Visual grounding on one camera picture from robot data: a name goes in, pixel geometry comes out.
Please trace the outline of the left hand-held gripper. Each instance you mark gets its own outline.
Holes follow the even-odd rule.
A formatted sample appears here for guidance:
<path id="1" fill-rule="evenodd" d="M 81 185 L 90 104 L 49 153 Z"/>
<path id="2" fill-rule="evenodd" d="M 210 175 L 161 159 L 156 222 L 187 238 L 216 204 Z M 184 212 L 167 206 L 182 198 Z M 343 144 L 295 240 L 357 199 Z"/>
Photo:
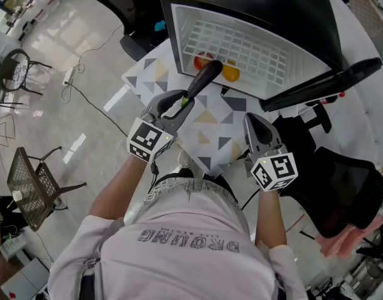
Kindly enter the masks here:
<path id="1" fill-rule="evenodd" d="M 194 100 L 188 101 L 172 117 L 166 116 L 166 113 L 186 94 L 186 90 L 176 89 L 153 98 L 132 125 L 127 139 L 127 151 L 152 163 L 168 150 L 177 137 L 176 127 L 181 127 L 194 107 Z"/>

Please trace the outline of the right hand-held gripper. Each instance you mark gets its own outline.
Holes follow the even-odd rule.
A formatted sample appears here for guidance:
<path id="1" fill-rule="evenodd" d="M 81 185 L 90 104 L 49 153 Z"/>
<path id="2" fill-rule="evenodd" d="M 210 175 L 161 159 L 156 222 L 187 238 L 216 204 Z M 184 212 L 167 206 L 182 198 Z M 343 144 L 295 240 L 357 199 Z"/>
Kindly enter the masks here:
<path id="1" fill-rule="evenodd" d="M 278 130 L 263 117 L 248 112 L 244 116 L 247 174 L 264 192 L 280 190 L 298 176 L 294 156 L 282 143 Z"/>

